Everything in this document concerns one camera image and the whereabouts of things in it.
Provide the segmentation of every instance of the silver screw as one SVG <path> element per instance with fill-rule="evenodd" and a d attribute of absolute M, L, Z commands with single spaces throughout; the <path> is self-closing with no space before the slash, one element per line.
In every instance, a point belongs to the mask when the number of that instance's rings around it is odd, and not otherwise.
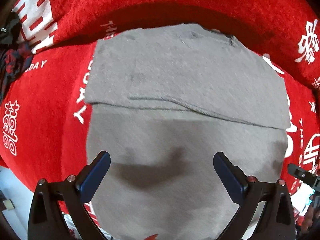
<path fill-rule="evenodd" d="M 249 182 L 256 182 L 257 181 L 257 178 L 255 176 L 252 176 L 252 175 L 248 176 L 247 179 L 248 179 Z"/>
<path fill-rule="evenodd" d="M 38 184 L 39 185 L 42 185 L 42 184 L 44 184 L 45 183 L 45 179 L 40 179 L 39 181 L 38 181 Z"/>
<path fill-rule="evenodd" d="M 279 184 L 280 184 L 281 186 L 284 186 L 284 185 L 285 185 L 285 181 L 284 181 L 283 179 L 280 179 L 278 182 L 279 182 Z"/>
<path fill-rule="evenodd" d="M 68 180 L 69 182 L 73 182 L 75 179 L 76 179 L 76 176 L 75 176 L 75 175 L 70 175 L 70 176 L 67 178 L 67 180 Z"/>

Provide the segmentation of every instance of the folded gray garment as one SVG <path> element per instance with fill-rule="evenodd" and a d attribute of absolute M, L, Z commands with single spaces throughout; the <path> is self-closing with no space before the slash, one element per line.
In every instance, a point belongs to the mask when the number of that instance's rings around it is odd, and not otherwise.
<path fill-rule="evenodd" d="M 112 162 L 92 204 L 118 239 L 217 237 L 238 206 L 213 169 L 216 152 L 259 180 L 279 178 L 284 81 L 234 37 L 182 24 L 98 41 L 85 100 L 88 162 L 101 150 Z"/>
<path fill-rule="evenodd" d="M 288 127 L 284 81 L 234 36 L 180 24 L 100 40 L 87 103 L 189 109 L 225 120 Z"/>
<path fill-rule="evenodd" d="M 88 163 L 101 150 L 112 162 L 93 209 L 117 239 L 212 240 L 238 208 L 213 169 L 214 153 L 223 151 L 246 175 L 276 182 L 286 148 L 281 129 L 188 111 L 93 105 Z"/>

